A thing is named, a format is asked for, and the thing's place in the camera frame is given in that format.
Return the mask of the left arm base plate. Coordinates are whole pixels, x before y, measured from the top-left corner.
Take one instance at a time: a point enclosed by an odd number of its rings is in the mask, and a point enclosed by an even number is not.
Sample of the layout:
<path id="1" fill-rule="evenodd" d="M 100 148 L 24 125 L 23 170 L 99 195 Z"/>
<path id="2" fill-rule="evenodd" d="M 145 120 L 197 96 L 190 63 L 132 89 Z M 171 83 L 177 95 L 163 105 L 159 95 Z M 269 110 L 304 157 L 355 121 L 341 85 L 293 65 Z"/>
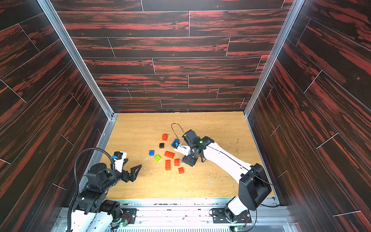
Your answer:
<path id="1" fill-rule="evenodd" d="M 117 226 L 127 226 L 134 224 L 137 217 L 137 208 L 123 208 L 122 216 L 119 219 L 113 220 L 112 224 Z"/>

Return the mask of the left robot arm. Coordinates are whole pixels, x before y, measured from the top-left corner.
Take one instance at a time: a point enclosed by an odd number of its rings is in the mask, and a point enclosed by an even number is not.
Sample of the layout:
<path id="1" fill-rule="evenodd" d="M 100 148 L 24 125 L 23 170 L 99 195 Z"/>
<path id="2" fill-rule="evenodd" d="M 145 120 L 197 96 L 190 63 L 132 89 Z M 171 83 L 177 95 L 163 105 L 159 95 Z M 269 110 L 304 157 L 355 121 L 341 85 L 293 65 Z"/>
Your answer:
<path id="1" fill-rule="evenodd" d="M 88 185 L 73 197 L 68 210 L 68 232 L 104 232 L 115 230 L 135 222 L 135 212 L 123 210 L 118 201 L 108 200 L 108 190 L 118 182 L 134 182 L 142 168 L 139 164 L 130 172 L 108 168 L 98 163 L 87 172 Z"/>

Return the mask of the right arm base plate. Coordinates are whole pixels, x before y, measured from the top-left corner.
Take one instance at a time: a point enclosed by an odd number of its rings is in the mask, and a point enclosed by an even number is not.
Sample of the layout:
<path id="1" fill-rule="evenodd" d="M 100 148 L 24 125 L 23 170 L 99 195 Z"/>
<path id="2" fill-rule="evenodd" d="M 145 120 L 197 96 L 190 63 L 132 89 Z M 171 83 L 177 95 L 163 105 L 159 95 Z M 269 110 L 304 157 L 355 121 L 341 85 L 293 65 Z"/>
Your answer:
<path id="1" fill-rule="evenodd" d="M 248 210 L 243 211 L 239 215 L 233 214 L 229 209 L 212 208 L 209 210 L 209 216 L 212 217 L 214 224 L 225 223 L 251 223 L 252 219 Z"/>

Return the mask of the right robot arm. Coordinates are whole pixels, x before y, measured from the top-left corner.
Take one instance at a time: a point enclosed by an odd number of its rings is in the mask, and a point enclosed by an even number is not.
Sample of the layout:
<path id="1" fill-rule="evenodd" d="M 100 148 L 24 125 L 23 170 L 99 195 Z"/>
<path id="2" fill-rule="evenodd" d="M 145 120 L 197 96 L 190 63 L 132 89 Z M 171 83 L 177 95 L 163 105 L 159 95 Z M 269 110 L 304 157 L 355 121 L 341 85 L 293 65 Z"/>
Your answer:
<path id="1" fill-rule="evenodd" d="M 200 138 L 193 130 L 182 136 L 186 145 L 174 141 L 172 147 L 184 155 L 182 162 L 194 166 L 201 158 L 208 160 L 226 171 L 238 183 L 238 195 L 224 208 L 225 217 L 235 222 L 246 210 L 255 211 L 271 193 L 271 185 L 260 164 L 246 163 L 228 153 L 208 136 Z"/>

